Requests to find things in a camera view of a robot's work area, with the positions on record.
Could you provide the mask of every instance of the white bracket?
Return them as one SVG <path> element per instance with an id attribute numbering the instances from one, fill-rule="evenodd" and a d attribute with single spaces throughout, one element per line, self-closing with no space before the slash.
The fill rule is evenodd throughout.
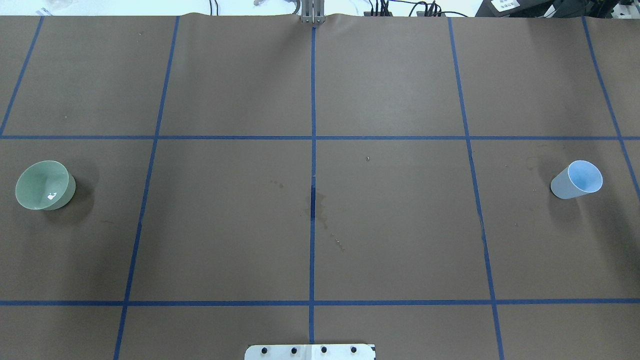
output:
<path id="1" fill-rule="evenodd" d="M 300 19 L 306 24 L 324 22 L 324 0 L 302 0 Z"/>
<path id="2" fill-rule="evenodd" d="M 244 360 L 376 360 L 376 346 L 368 344 L 253 345 Z"/>

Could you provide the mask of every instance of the bowl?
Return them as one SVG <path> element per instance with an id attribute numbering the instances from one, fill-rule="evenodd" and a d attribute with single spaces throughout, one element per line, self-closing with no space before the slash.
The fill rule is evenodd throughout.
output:
<path id="1" fill-rule="evenodd" d="M 15 198 L 30 210 L 55 210 L 76 192 L 76 180 L 64 165 L 46 160 L 25 170 L 15 184 Z"/>

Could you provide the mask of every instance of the grid line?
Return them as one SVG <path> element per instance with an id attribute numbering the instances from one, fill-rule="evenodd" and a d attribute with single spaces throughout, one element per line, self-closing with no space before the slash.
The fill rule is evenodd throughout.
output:
<path id="1" fill-rule="evenodd" d="M 493 136 L 470 135 L 473 141 L 638 141 L 640 136 Z M 0 135 L 0 140 L 459 140 L 466 141 L 465 135 Z"/>
<path id="2" fill-rule="evenodd" d="M 490 306 L 491 299 L 471 300 L 141 300 L 129 307 L 250 307 L 250 306 Z M 497 299 L 497 305 L 640 304 L 640 298 Z M 0 306 L 123 306 L 124 301 L 0 300 Z"/>
<path id="3" fill-rule="evenodd" d="M 465 97 L 462 92 L 462 81 L 460 79 L 460 66 L 458 65 L 458 54 L 456 52 L 456 39 L 453 33 L 453 23 L 451 18 L 447 18 L 449 23 L 449 36 L 451 38 L 451 52 L 453 53 L 453 66 L 456 71 L 456 82 L 458 84 L 458 97 L 460 98 L 460 111 L 462 113 L 462 123 L 465 128 L 465 138 L 467 141 L 467 155 L 469 157 L 469 168 L 471 170 L 471 180 L 474 186 L 474 197 L 476 198 L 476 210 L 480 219 L 480 229 L 482 243 L 484 249 L 484 267 L 486 270 L 486 279 L 489 285 L 489 296 L 491 296 L 491 309 L 493 313 L 493 326 L 495 328 L 495 339 L 498 347 L 498 356 L 500 360 L 504 360 L 504 348 L 502 346 L 502 333 L 500 331 L 500 319 L 498 317 L 498 305 L 495 300 L 495 289 L 493 288 L 493 275 L 491 271 L 491 260 L 489 257 L 489 246 L 486 242 L 486 231 L 484 230 L 484 217 L 482 214 L 482 204 L 480 203 L 480 191 L 478 189 L 476 177 L 476 165 L 474 163 L 473 150 L 471 148 L 471 136 L 469 134 L 469 126 L 467 122 L 467 110 L 465 107 Z"/>
<path id="4" fill-rule="evenodd" d="M 151 182 L 151 175 L 154 169 L 154 160 L 156 158 L 156 149 L 158 145 L 158 136 L 160 135 L 160 125 L 162 124 L 162 115 L 164 111 L 164 100 L 166 98 L 166 91 L 169 86 L 169 77 L 171 76 L 171 65 L 173 62 L 173 52 L 175 50 L 175 41 L 178 35 L 178 25 L 180 24 L 180 17 L 175 17 L 175 24 L 173 25 L 173 38 L 171 41 L 171 49 L 169 50 L 169 60 L 166 65 L 166 73 L 164 75 L 164 85 L 162 90 L 162 96 L 160 98 L 160 105 L 158 108 L 158 118 L 156 121 L 156 135 L 154 137 L 154 143 L 151 147 L 151 155 L 149 157 L 149 166 L 147 169 L 147 178 L 145 180 L 145 189 L 142 194 L 142 204 L 140 206 L 140 215 L 138 217 L 138 228 L 136 230 L 136 239 L 133 243 L 133 251 L 131 253 L 131 262 L 129 263 L 129 275 L 127 276 L 127 287 L 125 289 L 124 303 L 122 304 L 122 314 L 120 315 L 120 326 L 118 328 L 118 337 L 116 338 L 116 346 L 113 352 L 113 360 L 118 360 L 120 357 L 120 347 L 122 345 L 122 335 L 124 333 L 124 326 L 127 320 L 127 310 L 129 308 L 129 297 L 131 296 L 131 284 L 133 282 L 133 273 L 136 269 L 136 258 L 138 256 L 138 246 L 140 245 L 140 234 L 142 233 L 142 220 L 145 216 L 145 210 L 147 209 L 147 198 L 149 194 L 149 184 Z"/>
<path id="5" fill-rule="evenodd" d="M 29 60 L 31 59 L 33 48 L 36 46 L 36 41 L 38 41 L 38 35 L 40 34 L 40 29 L 42 29 L 43 22 L 44 22 L 44 16 L 41 16 L 40 21 L 38 21 L 38 27 L 36 28 L 36 32 L 33 34 L 33 39 L 31 40 L 29 51 L 27 51 L 27 56 L 24 58 L 24 63 L 22 63 L 22 68 L 20 69 L 18 80 L 16 80 L 15 82 L 15 87 L 13 88 L 11 99 L 9 99 L 9 104 L 6 107 L 6 112 L 4 113 L 2 125 L 0 125 L 0 135 L 4 133 L 6 123 L 9 121 L 9 115 L 11 115 L 11 108 L 13 107 L 13 102 L 15 101 L 15 97 L 18 96 L 18 90 L 20 90 L 20 84 L 22 83 L 22 78 L 24 77 L 25 71 L 27 71 L 27 65 L 29 65 Z"/>
<path id="6" fill-rule="evenodd" d="M 315 342 L 316 299 L 316 27 L 311 28 L 311 195 L 309 230 L 309 343 Z"/>
<path id="7" fill-rule="evenodd" d="M 587 38 L 587 45 L 589 46 L 589 53 L 591 54 L 591 59 L 593 60 L 593 67 L 596 70 L 596 75 L 598 76 L 598 82 L 600 83 L 600 88 L 602 88 L 602 95 L 604 95 L 605 102 L 607 103 L 607 109 L 609 109 L 609 115 L 611 116 L 611 122 L 613 123 L 613 127 L 616 129 L 616 134 L 618 135 L 618 141 L 620 142 L 620 148 L 622 149 L 622 155 L 625 157 L 625 161 L 627 162 L 627 168 L 629 169 L 629 174 L 631 175 L 631 181 L 634 184 L 634 188 L 636 189 L 636 195 L 638 200 L 640 200 L 640 186 L 638 186 L 638 182 L 636 179 L 636 173 L 634 172 L 634 168 L 631 165 L 631 159 L 629 158 L 629 154 L 627 153 L 627 147 L 625 146 L 625 141 L 622 138 L 622 133 L 620 132 L 620 126 L 618 125 L 618 120 L 616 119 L 616 114 L 613 111 L 613 106 L 611 105 L 611 100 L 609 99 L 609 93 L 607 92 L 607 87 L 604 85 L 604 80 L 602 79 L 602 74 L 600 73 L 600 67 L 598 66 L 598 60 L 596 59 L 596 53 L 593 50 L 593 44 L 591 43 L 591 35 L 589 34 L 589 26 L 587 25 L 587 18 L 582 17 L 582 27 L 584 28 L 584 35 Z"/>

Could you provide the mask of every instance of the plastic cup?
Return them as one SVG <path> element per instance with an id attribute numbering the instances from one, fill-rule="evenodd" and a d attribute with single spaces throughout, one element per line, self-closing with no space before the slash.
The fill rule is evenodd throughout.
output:
<path id="1" fill-rule="evenodd" d="M 55 210 L 66 205 L 76 192 L 76 180 L 67 168 L 53 160 L 31 165 L 15 184 L 15 198 L 31 210 Z"/>
<path id="2" fill-rule="evenodd" d="M 595 193 L 601 187 L 602 174 L 594 164 L 584 160 L 570 163 L 551 181 L 551 191 L 560 199 Z"/>

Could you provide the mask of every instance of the white label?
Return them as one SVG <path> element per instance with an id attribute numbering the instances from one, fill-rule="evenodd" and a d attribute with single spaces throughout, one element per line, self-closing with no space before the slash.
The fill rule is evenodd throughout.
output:
<path id="1" fill-rule="evenodd" d="M 491 4 L 493 4 L 498 12 L 505 12 L 520 6 L 517 0 L 491 0 Z"/>

